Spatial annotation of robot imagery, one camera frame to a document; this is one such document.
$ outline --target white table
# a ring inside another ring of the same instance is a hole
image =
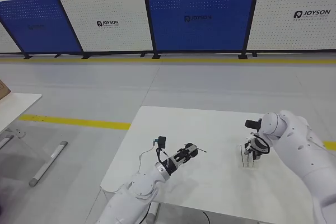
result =
[[[2,98],[0,100],[0,134],[41,97],[41,94],[17,94],[12,92]]]
[[[0,100],[0,134],[3,133],[9,126],[13,126],[12,122],[32,107],[41,97],[41,94],[18,94],[12,92],[2,98]],[[21,131],[18,128],[12,129],[13,134],[18,136],[21,140],[26,135],[24,131]],[[12,138],[13,135],[9,135],[0,141],[0,149]],[[47,171],[48,167],[66,145],[67,142],[61,142],[52,155],[46,155],[43,151],[36,151],[39,155],[42,155],[41,158],[44,159],[46,163],[30,181],[30,186],[35,186],[38,183],[42,175]]]
[[[237,146],[246,142],[247,119],[262,114],[143,106],[138,111],[101,187],[116,191],[138,170],[139,155],[152,140],[166,136],[166,152],[173,155],[184,143],[208,151],[172,174],[155,202],[267,223],[313,223],[312,201],[303,182],[275,151],[262,156],[257,169],[241,168]],[[156,151],[142,157],[141,170],[157,162]]]

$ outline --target gray floor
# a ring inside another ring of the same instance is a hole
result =
[[[0,78],[14,92],[43,94],[29,114],[130,123],[142,105],[251,113],[287,109],[304,116],[322,140],[336,141],[336,64],[11,62],[0,63]],[[34,188],[27,183],[43,163],[35,150],[18,139],[0,150],[0,224],[95,223],[106,203],[99,185],[125,131],[17,125],[33,148],[51,152],[61,141],[69,145]],[[208,215],[212,224],[252,223]],[[201,211],[162,206],[157,223],[208,222]]]

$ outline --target white robotic arm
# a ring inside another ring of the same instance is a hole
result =
[[[289,111],[267,113],[258,122],[247,120],[245,126],[258,133],[245,145],[255,159],[273,147],[284,162],[309,189],[314,205],[315,223],[336,223],[336,168],[322,141],[306,119]]]
[[[159,155],[161,149],[165,148],[165,137],[159,137],[157,142],[159,162],[150,170],[135,174],[129,182],[122,185],[108,201],[96,224],[138,224],[140,217],[148,211],[150,203],[158,193],[156,183],[165,183],[180,165],[198,154],[196,145],[188,143],[162,162]]]

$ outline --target wire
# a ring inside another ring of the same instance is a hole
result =
[[[152,146],[152,148],[150,149],[150,150],[148,150],[148,151],[146,151],[146,152],[142,152],[141,154],[140,154],[140,156],[139,156],[139,168],[138,168],[138,172],[141,170],[141,164],[142,164],[142,155],[143,154],[145,154],[145,153],[147,153],[147,152],[149,152],[149,151],[151,151],[153,148],[155,147],[155,142],[153,142],[153,146]]]
[[[145,215],[144,218],[139,222],[139,224],[141,224],[141,223],[147,218],[147,216],[148,216],[148,212],[150,211],[150,208],[151,208],[151,204],[152,204],[152,202],[150,203],[150,206],[148,207],[148,210],[147,210],[146,215]]]
[[[207,216],[208,219],[208,223],[211,224],[211,220],[209,219],[208,215],[206,214],[206,212],[203,212],[205,216]]]

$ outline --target blue panel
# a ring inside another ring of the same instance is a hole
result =
[[[252,0],[150,0],[157,50],[241,50]]]
[[[59,0],[0,2],[0,16],[25,52],[80,52]]]

